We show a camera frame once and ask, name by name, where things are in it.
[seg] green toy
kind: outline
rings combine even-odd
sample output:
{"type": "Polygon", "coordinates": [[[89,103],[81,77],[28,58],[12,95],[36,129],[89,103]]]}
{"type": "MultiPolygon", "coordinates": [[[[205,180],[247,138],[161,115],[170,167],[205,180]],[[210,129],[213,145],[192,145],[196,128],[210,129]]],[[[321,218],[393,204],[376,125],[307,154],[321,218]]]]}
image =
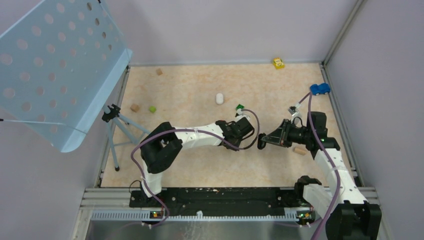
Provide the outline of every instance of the green toy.
{"type": "Polygon", "coordinates": [[[244,109],[244,108],[245,108],[245,106],[243,106],[243,105],[239,104],[239,105],[237,105],[237,106],[235,107],[235,110],[237,110],[237,109],[244,109]]]}
{"type": "Polygon", "coordinates": [[[156,107],[155,107],[155,106],[150,106],[150,107],[148,108],[148,110],[149,110],[152,114],[154,114],[154,113],[156,112],[156,107]]]}

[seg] white computer mouse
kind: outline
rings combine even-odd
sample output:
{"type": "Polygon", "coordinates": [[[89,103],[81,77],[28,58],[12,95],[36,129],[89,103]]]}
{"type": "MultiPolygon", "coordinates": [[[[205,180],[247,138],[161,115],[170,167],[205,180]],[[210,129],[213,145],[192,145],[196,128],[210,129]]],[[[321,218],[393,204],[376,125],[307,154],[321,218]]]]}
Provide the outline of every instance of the white computer mouse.
{"type": "Polygon", "coordinates": [[[215,96],[215,102],[218,105],[223,104],[224,103],[224,95],[222,93],[216,94],[216,96],[215,96]]]}

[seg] floor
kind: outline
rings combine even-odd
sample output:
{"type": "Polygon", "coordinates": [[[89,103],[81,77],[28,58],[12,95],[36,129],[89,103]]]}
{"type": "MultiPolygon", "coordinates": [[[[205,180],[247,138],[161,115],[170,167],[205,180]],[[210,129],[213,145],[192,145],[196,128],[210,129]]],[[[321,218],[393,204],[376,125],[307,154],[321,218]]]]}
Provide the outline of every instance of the floor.
{"type": "MultiPolygon", "coordinates": [[[[123,115],[148,130],[162,122],[176,127],[203,126],[217,120],[229,122],[234,120],[235,107],[242,104],[259,116],[261,133],[270,133],[284,118],[290,118],[287,108],[297,103],[310,85],[323,82],[317,63],[287,64],[279,70],[272,64],[160,66],[161,75],[156,72],[158,68],[131,67],[121,105],[123,115]],[[224,104],[215,103],[217,93],[224,95],[224,104]],[[132,112],[131,104],[139,105],[140,110],[132,112]],[[149,106],[155,106],[157,111],[151,113],[149,106]]],[[[304,116],[307,102],[300,107],[304,116]]],[[[337,139],[349,166],[329,97],[314,96],[312,110],[326,113],[328,136],[337,139]]],[[[250,122],[256,127],[254,119],[250,122]]],[[[113,140],[128,141],[118,128],[113,140]]],[[[249,143],[247,139],[241,145],[249,143]]],[[[140,179],[140,171],[130,159],[134,147],[116,148],[118,172],[109,153],[102,187],[127,187],[140,179]]],[[[136,159],[141,161],[139,151],[136,159]]],[[[222,146],[203,146],[181,151],[164,172],[162,186],[291,187],[302,175],[318,178],[327,185],[311,155],[299,155],[292,148],[267,145],[263,150],[252,147],[236,152],[222,146]]]]}

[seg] white arm segment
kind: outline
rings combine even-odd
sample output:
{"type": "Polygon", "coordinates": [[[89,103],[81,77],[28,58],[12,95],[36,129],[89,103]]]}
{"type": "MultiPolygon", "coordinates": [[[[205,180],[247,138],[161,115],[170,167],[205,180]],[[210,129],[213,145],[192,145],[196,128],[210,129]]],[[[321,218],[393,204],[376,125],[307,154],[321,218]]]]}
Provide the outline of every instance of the white arm segment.
{"type": "MultiPolygon", "coordinates": [[[[224,138],[223,131],[220,128],[220,126],[216,125],[215,123],[205,125],[205,126],[197,126],[197,127],[175,127],[175,129],[193,129],[193,130],[203,130],[206,132],[213,133],[215,135],[218,135],[221,138],[224,138]]],[[[182,140],[182,149],[191,149],[195,147],[200,146],[218,146],[222,141],[214,136],[211,136],[206,133],[199,133],[199,132],[176,132],[176,137],[180,140],[182,140]]],[[[147,165],[145,161],[143,162],[143,170],[144,170],[144,176],[145,181],[150,188],[151,192],[156,195],[162,191],[162,175],[164,172],[160,173],[149,173],[147,171],[147,165]]],[[[144,193],[147,195],[147,197],[151,198],[152,195],[147,191],[145,183],[142,182],[142,188],[144,193]]]]}
{"type": "Polygon", "coordinates": [[[364,201],[367,201],[364,195],[362,195],[362,193],[358,190],[355,182],[349,174],[349,170],[343,162],[342,153],[335,148],[327,148],[326,151],[330,155],[336,167],[333,168],[331,166],[327,156],[321,150],[318,150],[316,153],[315,162],[325,175],[331,195],[326,192],[322,185],[309,184],[303,188],[303,198],[315,208],[316,212],[322,218],[329,208],[332,196],[336,191],[336,169],[340,175],[340,191],[338,193],[336,204],[334,204],[331,212],[333,212],[337,204],[344,203],[344,200],[348,200],[351,204],[364,204],[364,201]]]}

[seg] blue board with holes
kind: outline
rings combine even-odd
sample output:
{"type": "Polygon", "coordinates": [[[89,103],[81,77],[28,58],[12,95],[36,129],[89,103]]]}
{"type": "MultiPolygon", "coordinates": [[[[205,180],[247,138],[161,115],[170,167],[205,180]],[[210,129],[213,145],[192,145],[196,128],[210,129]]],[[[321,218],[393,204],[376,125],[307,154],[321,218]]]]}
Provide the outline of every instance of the blue board with holes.
{"type": "Polygon", "coordinates": [[[73,151],[131,56],[104,1],[44,0],[0,36],[0,107],[73,151]]]}

